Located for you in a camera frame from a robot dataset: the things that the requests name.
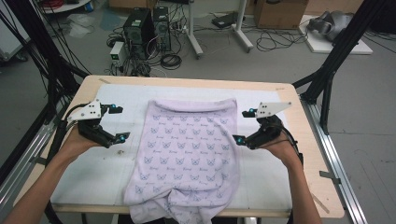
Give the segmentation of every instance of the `purple towel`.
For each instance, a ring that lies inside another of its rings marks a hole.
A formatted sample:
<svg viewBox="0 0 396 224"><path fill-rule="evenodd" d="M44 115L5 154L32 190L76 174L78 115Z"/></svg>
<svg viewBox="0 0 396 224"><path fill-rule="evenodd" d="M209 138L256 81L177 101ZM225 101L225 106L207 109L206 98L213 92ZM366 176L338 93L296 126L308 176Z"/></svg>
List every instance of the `purple towel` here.
<svg viewBox="0 0 396 224"><path fill-rule="evenodd" d="M124 195L135 223L172 217L211 223L239 185L235 99L148 102L145 126Z"/></svg>

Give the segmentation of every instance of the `computer tower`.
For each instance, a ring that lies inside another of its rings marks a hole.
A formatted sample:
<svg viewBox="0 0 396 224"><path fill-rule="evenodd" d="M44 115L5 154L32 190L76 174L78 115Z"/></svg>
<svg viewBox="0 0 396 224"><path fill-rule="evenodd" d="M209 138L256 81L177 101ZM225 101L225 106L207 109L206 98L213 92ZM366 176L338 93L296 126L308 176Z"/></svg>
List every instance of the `computer tower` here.
<svg viewBox="0 0 396 224"><path fill-rule="evenodd" d="M168 7L155 7L152 19L154 21L157 46L161 50L171 50Z"/></svg>
<svg viewBox="0 0 396 224"><path fill-rule="evenodd" d="M129 51L136 48L132 46L140 45L146 55L142 60L148 58L156 45L154 23L151 18L151 11L145 7L135 7L123 25L123 32Z"/></svg>

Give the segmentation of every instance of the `human hand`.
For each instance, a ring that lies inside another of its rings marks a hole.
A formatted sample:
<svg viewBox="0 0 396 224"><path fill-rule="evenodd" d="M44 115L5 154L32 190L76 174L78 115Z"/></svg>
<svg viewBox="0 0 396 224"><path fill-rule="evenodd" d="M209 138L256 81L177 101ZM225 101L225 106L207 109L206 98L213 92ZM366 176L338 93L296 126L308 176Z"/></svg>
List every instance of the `human hand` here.
<svg viewBox="0 0 396 224"><path fill-rule="evenodd" d="M259 148L270 151L275 157L280 159L288 169L295 165L296 162L300 163L300 160L293 146L291 145L289 138L284 132L281 132L278 138L260 146Z"/></svg>
<svg viewBox="0 0 396 224"><path fill-rule="evenodd" d="M72 162L91 147L99 146L99 144L80 135L78 133L78 127L75 126L70 131L70 134L67 136L62 147L59 149L57 156L68 162Z"/></svg>

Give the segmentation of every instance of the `gray floor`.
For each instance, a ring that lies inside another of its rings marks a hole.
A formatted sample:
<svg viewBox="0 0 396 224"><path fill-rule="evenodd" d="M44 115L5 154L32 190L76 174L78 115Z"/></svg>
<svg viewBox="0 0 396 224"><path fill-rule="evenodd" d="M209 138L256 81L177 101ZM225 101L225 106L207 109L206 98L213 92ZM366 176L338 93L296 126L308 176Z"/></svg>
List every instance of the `gray floor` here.
<svg viewBox="0 0 396 224"><path fill-rule="evenodd" d="M81 10L73 13L84 13ZM90 13L95 17L95 30L84 38L67 36L71 50L93 74L104 75L111 64L106 46L110 30L103 29L109 16L106 3ZM123 20L113 25L122 25ZM253 24L250 18L247 24ZM209 19L196 24L212 27ZM247 37L256 45L260 32ZM249 54L241 48L232 32L197 32L196 37L205 55L196 60L187 38L181 37L183 63L174 71L164 70L168 77L223 79L292 83L315 72L326 54L311 53L305 43L288 49ZM396 42L374 40L396 50ZM349 55L338 70L332 89L329 131L351 185L369 223L396 223L396 60L395 54L364 39L372 55ZM153 76L164 77L158 70ZM11 62L0 67L1 148L0 162L17 145L22 135L46 102L40 75L30 60ZM78 223L79 215L62 214L65 223ZM88 215L90 223L110 223L111 215ZM349 218L325 219L325 223L349 223ZM286 223L283 219L267 218L262 223Z"/></svg>

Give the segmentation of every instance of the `black pole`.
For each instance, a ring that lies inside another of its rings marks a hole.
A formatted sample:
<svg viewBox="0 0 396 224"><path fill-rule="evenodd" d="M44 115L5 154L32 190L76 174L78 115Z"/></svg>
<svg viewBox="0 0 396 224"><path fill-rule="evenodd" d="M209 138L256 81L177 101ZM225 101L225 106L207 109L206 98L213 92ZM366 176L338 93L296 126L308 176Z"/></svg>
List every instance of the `black pole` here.
<svg viewBox="0 0 396 224"><path fill-rule="evenodd" d="M309 104L315 104L320 94L324 91L322 109L320 111L320 125L326 134L328 134L327 124L334 75L350 51L358 44L371 22L379 15L387 1L392 0L364 0L348 27L337 36L334 48L319 70L293 83L295 88L299 88L311 82L306 92L301 94L302 100L307 101Z"/></svg>

